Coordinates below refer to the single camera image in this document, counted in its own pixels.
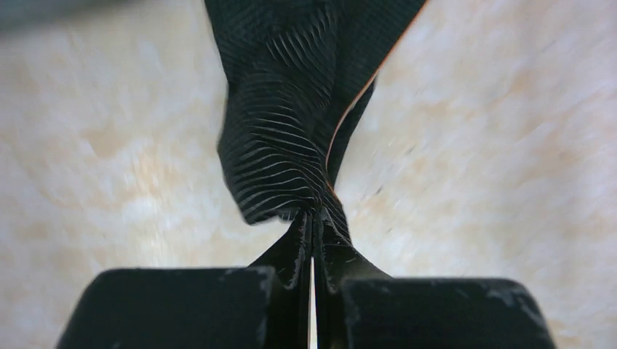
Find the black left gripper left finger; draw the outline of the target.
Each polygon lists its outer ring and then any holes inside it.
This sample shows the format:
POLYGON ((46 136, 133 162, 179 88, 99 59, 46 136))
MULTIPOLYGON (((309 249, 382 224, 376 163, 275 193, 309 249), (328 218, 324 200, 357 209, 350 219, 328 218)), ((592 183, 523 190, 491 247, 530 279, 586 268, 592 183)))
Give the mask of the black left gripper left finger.
POLYGON ((82 293, 59 348, 308 348, 311 229, 299 214, 241 268, 116 268, 82 293))

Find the black striped garment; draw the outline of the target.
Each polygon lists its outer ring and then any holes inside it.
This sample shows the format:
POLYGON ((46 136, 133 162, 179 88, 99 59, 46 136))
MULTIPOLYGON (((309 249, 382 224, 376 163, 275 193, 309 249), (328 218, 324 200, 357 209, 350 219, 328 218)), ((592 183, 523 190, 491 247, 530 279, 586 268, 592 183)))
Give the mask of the black striped garment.
POLYGON ((422 1, 206 1, 228 82, 218 155, 244 220, 323 214, 381 66, 422 1))

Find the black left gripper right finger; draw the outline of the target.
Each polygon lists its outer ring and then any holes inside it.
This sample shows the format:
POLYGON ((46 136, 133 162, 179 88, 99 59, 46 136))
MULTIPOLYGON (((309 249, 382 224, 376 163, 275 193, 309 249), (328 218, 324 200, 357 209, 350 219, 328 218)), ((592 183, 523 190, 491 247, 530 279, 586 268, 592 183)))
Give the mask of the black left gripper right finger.
POLYGON ((532 294, 507 278, 395 278, 325 218, 313 222, 320 348, 554 348, 532 294))

